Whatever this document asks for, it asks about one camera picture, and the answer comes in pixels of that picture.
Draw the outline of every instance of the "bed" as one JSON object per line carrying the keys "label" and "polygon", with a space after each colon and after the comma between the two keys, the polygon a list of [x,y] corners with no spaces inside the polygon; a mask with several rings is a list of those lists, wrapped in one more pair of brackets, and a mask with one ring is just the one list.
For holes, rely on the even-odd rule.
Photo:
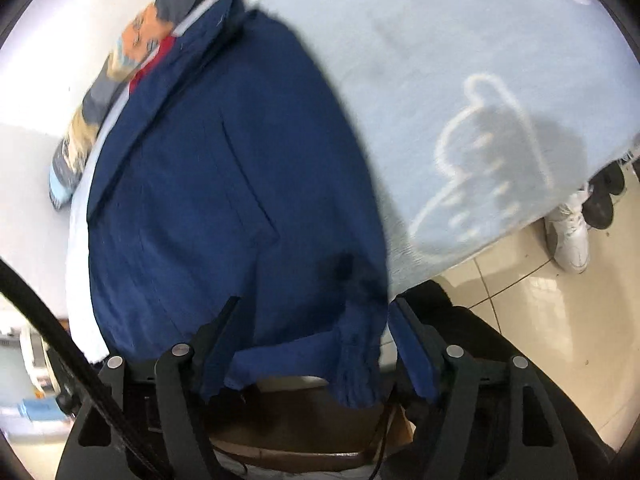
{"label": "bed", "polygon": [[[62,136],[148,1],[33,0],[0,50],[4,132]],[[638,140],[640,66],[629,30],[598,0],[247,1],[296,31],[354,126],[390,296],[540,218]],[[89,188],[85,174],[77,210]],[[41,193],[47,201],[45,182]],[[72,222],[76,249],[81,228]],[[41,272],[28,274],[37,288]],[[80,301],[73,275],[67,305]]]}

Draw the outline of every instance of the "blue jacket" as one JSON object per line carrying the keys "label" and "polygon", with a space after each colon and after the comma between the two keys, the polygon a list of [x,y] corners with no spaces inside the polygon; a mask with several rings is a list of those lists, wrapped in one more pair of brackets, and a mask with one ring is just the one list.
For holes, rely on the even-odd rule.
{"label": "blue jacket", "polygon": [[255,325],[228,386],[312,375],[347,406],[375,402],[376,201],[353,131],[283,24],[220,0],[178,38],[108,135],[87,220],[95,318],[127,359],[190,340],[236,295]]}

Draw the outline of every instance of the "dark fabric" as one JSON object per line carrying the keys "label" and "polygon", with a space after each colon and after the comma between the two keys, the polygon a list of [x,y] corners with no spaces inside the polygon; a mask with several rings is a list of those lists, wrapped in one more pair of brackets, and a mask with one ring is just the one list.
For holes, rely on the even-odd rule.
{"label": "dark fabric", "polygon": [[220,0],[178,38],[110,131],[87,216],[95,317],[127,359],[255,288],[227,386],[313,375],[347,406],[377,400],[386,249],[369,173],[281,23]]}
{"label": "dark fabric", "polygon": [[[468,308],[453,306],[440,285],[431,280],[409,289],[402,294],[402,297],[406,299],[422,323],[429,324],[438,330],[448,344],[460,345],[476,358],[506,362],[513,355],[522,355],[522,352],[499,332],[475,316]],[[403,364],[400,363],[399,376],[401,378],[404,377],[402,368]],[[613,450],[603,443],[593,426],[569,397],[539,368],[536,367],[536,371],[564,429],[574,457],[578,477],[581,480],[606,478],[609,463],[614,457]],[[411,397],[410,394],[407,394],[407,386],[406,380],[404,380],[404,388],[402,384],[399,384],[398,391],[400,396],[404,394],[404,397],[401,398],[408,405],[407,417],[416,424],[418,430],[412,446],[386,461],[383,470],[384,480],[417,478],[415,471],[421,470],[420,468],[424,466],[426,459],[424,449],[428,446],[428,440],[433,437],[434,433],[437,434],[433,428],[437,428],[437,425],[442,422],[442,412],[438,407]],[[493,426],[487,422],[483,428],[482,420],[480,420],[481,426],[471,436],[469,446],[471,455],[468,455],[466,459],[468,464],[481,463],[489,453],[500,456],[499,449],[482,447],[486,436],[491,435],[490,432],[494,428],[498,428],[504,423],[504,418],[501,418],[500,414],[506,406],[497,395],[499,392],[495,393],[496,395],[485,396],[479,401],[480,411],[485,414],[495,414],[495,421]],[[422,424],[425,420],[428,420],[428,424]],[[494,442],[494,445],[500,446],[500,444],[505,443]],[[485,477],[478,476],[477,470],[470,470],[467,467],[463,469],[462,478]]]}
{"label": "dark fabric", "polygon": [[407,323],[395,302],[389,307],[387,322],[396,342],[398,360],[406,366],[412,390],[423,399],[436,401],[440,395],[440,369],[431,362],[417,333]]}

